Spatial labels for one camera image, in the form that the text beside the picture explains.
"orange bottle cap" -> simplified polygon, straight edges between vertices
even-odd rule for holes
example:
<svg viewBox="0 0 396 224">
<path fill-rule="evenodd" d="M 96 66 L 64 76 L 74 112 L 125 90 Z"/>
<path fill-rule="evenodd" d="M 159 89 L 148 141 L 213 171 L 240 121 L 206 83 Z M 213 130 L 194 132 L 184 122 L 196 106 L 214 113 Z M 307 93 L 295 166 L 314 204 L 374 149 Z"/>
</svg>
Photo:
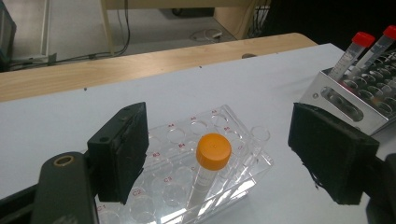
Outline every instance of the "orange bottle cap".
<svg viewBox="0 0 396 224">
<path fill-rule="evenodd" d="M 217 171 L 227 165 L 231 156 L 231 144 L 223 135 L 209 133 L 198 142 L 196 158 L 207 170 Z"/>
</svg>

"white table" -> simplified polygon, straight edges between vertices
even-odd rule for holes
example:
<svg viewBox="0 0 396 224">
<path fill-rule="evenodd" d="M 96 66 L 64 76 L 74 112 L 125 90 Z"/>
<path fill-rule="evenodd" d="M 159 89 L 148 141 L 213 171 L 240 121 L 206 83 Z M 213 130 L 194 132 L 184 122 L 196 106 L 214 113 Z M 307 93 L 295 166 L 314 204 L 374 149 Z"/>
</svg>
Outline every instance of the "white table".
<svg viewBox="0 0 396 224">
<path fill-rule="evenodd" d="M 365 223 L 368 197 L 359 206 L 334 203 L 287 144 L 293 102 L 342 53 L 322 45 L 0 103 L 0 198 L 35 184 L 50 157 L 84 150 L 126 105 L 145 101 L 153 128 L 226 104 L 248 128 L 267 125 L 275 166 L 245 199 L 206 223 Z M 391 127 L 376 137 L 384 142 L 381 158 L 395 133 Z"/>
</svg>

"red tube cap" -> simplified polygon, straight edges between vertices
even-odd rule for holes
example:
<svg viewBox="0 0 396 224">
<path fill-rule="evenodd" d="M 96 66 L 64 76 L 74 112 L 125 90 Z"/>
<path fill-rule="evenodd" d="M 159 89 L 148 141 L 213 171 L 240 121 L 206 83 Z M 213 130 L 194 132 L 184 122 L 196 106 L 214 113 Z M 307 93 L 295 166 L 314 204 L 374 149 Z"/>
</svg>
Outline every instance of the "red tube cap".
<svg viewBox="0 0 396 224">
<path fill-rule="evenodd" d="M 360 46 L 364 46 L 365 48 L 370 47 L 374 41 L 375 41 L 375 38 L 372 35 L 369 35 L 364 32 L 358 32 L 352 38 L 353 43 L 360 45 Z"/>
<path fill-rule="evenodd" d="M 383 33 L 385 36 L 396 39 L 396 26 L 390 25 Z"/>
</svg>

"test tube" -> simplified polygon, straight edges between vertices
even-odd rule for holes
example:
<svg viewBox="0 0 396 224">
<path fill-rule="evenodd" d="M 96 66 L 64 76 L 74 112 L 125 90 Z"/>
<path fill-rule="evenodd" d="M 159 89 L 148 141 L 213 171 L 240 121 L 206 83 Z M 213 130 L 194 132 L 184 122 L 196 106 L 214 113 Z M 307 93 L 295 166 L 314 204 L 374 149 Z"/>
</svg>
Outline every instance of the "test tube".
<svg viewBox="0 0 396 224">
<path fill-rule="evenodd" d="M 367 51 L 366 54 L 358 61 L 352 73 L 366 70 L 393 42 L 396 40 L 396 26 L 390 25 L 384 31 L 383 35 L 375 42 L 375 44 Z"/>
<path fill-rule="evenodd" d="M 332 69 L 329 74 L 333 80 L 338 81 L 347 71 L 350 65 L 352 65 L 355 60 L 361 55 L 361 53 L 370 45 L 373 44 L 375 38 L 372 35 L 366 34 L 364 32 L 358 32 L 352 38 L 352 43 L 346 49 L 344 55 Z"/>
<path fill-rule="evenodd" d="M 231 144 L 221 134 L 209 133 L 200 139 L 196 150 L 200 166 L 187 203 L 188 210 L 204 202 L 218 171 L 227 165 L 230 156 Z M 184 215 L 182 222 L 190 222 L 198 215 L 199 209 L 192 209 Z"/>
</svg>

